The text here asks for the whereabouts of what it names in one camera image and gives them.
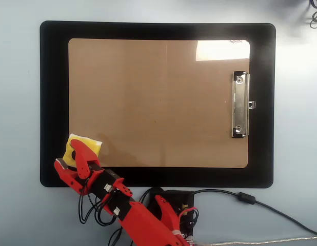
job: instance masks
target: brown clipboard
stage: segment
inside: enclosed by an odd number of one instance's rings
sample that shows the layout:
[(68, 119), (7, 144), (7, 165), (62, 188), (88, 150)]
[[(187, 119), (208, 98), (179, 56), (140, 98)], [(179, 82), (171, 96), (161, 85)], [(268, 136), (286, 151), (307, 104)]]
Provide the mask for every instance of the brown clipboard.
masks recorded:
[(246, 167), (233, 73), (249, 56), (223, 59), (228, 47), (211, 59), (195, 40), (70, 40), (69, 133), (102, 141), (109, 167)]

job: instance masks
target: red wire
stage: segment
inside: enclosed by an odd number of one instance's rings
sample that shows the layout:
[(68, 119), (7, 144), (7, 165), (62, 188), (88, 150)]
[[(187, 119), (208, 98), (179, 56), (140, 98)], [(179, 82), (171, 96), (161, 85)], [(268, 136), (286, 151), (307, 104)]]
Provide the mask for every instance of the red wire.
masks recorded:
[(182, 216), (184, 213), (188, 213), (188, 212), (193, 211), (193, 210), (195, 210), (195, 209), (197, 210), (197, 207), (191, 207), (191, 208), (188, 208), (188, 209), (183, 210), (183, 211), (179, 214), (179, 216), (178, 216), (179, 224), (180, 224), (181, 216)]

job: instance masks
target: sponge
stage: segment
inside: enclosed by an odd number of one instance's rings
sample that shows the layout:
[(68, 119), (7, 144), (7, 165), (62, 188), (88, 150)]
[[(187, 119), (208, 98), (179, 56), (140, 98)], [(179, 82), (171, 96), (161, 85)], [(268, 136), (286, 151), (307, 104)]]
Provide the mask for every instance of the sponge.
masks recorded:
[(77, 136), (75, 134), (70, 134), (67, 144), (66, 144), (66, 151), (63, 156), (63, 160), (66, 162), (67, 165), (71, 167), (76, 167), (75, 160), (72, 158), (72, 152), (74, 151), (72, 145), (71, 145), (71, 140), (72, 139), (77, 139), (80, 140), (81, 142), (85, 143), (97, 156), (99, 155), (99, 151), (101, 150), (102, 142), (96, 141), (93, 139), (90, 139), (88, 137), (81, 137)]

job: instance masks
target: clipboard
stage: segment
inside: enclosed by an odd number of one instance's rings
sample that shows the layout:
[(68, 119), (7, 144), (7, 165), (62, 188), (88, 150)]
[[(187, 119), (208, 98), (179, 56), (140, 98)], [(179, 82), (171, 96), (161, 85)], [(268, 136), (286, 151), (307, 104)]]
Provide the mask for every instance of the clipboard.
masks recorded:
[[(270, 24), (45, 22), (42, 57), (61, 47), (63, 62), (42, 59), (42, 184), (62, 185), (48, 163), (74, 133), (102, 141), (102, 165), (131, 186), (270, 186), (274, 35)], [(53, 138), (60, 147), (46, 148)]]

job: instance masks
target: white surface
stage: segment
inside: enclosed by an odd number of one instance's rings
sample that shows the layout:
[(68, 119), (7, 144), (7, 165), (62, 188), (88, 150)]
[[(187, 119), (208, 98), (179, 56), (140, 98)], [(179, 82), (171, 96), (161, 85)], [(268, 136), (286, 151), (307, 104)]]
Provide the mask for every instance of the white surface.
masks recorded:
[[(317, 30), (304, 23), (307, 2), (0, 1), (0, 245), (106, 245), (117, 228), (101, 228), (93, 219), (80, 224), (77, 194), (40, 184), (39, 26), (45, 20), (274, 24), (274, 184), (244, 191), (317, 230)], [(144, 190), (133, 189), (136, 197)], [(229, 196), (201, 194), (195, 202), (201, 213), (194, 230), (197, 241), (311, 236)], [(127, 236), (123, 239), (119, 245), (128, 245)]]

